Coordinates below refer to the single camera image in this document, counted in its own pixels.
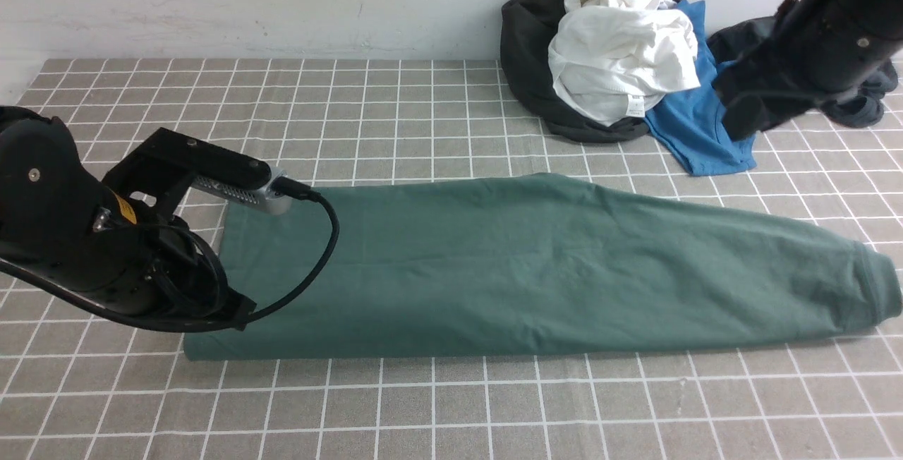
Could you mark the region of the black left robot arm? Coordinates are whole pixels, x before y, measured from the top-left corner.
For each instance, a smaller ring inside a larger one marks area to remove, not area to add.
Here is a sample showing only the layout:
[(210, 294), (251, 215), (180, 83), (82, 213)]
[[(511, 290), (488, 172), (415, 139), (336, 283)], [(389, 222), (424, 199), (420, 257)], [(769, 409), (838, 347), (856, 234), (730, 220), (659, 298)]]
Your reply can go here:
[(138, 330), (243, 330), (257, 305), (176, 216), (199, 173), (175, 143), (200, 147), (160, 129), (100, 180), (61, 119), (2, 107), (2, 271)]

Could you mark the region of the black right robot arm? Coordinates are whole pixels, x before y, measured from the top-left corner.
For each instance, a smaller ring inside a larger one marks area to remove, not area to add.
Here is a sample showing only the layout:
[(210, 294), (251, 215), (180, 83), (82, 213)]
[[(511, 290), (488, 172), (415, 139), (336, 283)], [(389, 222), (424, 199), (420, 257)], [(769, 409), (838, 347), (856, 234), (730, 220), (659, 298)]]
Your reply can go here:
[(772, 32), (713, 87), (739, 141), (854, 95), (900, 51), (902, 0), (784, 0)]

